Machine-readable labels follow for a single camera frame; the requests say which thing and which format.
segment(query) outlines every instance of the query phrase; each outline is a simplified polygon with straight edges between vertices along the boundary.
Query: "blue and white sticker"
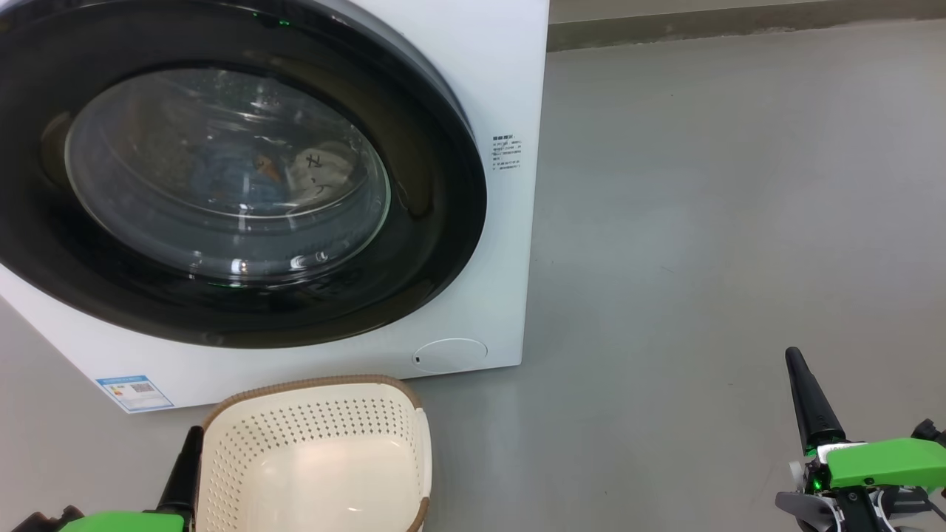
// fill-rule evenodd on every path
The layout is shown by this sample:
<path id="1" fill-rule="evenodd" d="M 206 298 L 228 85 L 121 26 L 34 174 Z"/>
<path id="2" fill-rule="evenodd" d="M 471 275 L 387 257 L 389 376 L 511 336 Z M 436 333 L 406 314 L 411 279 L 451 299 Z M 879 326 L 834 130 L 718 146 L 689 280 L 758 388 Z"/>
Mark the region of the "blue and white sticker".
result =
<path id="1" fill-rule="evenodd" d="M 154 385 L 154 382 L 149 381 L 144 375 L 96 379 L 96 382 L 127 412 L 161 410 L 174 406 Z"/>

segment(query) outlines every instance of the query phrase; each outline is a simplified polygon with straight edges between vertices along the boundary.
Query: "basket bottom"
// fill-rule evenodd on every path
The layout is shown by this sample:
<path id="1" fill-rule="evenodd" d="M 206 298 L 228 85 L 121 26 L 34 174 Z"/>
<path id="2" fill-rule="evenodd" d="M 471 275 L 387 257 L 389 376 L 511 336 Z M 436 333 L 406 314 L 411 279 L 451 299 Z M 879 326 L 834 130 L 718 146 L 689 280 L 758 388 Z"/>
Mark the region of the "basket bottom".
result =
<path id="1" fill-rule="evenodd" d="M 417 514 L 417 466 L 399 438 L 330 438 L 260 458 L 245 471 L 252 502 L 239 532 L 403 532 Z"/>

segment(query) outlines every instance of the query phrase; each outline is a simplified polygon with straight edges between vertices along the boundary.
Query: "washing machine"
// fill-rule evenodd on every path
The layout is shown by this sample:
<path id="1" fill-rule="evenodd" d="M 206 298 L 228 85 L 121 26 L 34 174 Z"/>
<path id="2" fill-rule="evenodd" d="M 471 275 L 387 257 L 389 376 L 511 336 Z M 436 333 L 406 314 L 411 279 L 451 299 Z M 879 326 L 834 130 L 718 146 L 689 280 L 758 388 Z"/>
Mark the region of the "washing machine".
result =
<path id="1" fill-rule="evenodd" d="M 547 24 L 547 0 L 6 3 L 0 295 L 128 412 L 519 364 Z"/>

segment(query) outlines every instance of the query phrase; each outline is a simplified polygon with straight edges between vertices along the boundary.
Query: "round glass door window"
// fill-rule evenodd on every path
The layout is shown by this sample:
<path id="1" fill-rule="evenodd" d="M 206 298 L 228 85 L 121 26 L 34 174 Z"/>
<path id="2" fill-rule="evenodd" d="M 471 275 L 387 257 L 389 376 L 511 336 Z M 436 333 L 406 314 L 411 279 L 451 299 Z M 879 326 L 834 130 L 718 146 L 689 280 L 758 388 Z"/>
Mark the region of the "round glass door window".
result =
<path id="1" fill-rule="evenodd" d="M 277 80 L 226 70 L 117 84 L 76 117 L 65 157 L 79 200 L 118 240 L 235 286 L 345 262 L 391 201 L 353 123 Z"/>

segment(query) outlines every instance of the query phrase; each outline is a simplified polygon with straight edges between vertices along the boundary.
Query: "laundry basket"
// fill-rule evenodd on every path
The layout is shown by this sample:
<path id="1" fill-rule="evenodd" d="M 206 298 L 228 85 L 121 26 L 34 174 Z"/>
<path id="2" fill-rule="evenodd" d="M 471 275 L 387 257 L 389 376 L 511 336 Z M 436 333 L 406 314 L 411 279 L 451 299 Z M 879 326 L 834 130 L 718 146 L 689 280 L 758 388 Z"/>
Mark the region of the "laundry basket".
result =
<path id="1" fill-rule="evenodd" d="M 204 430 L 196 532 L 416 532 L 427 516 L 427 416 L 396 379 L 260 388 Z"/>

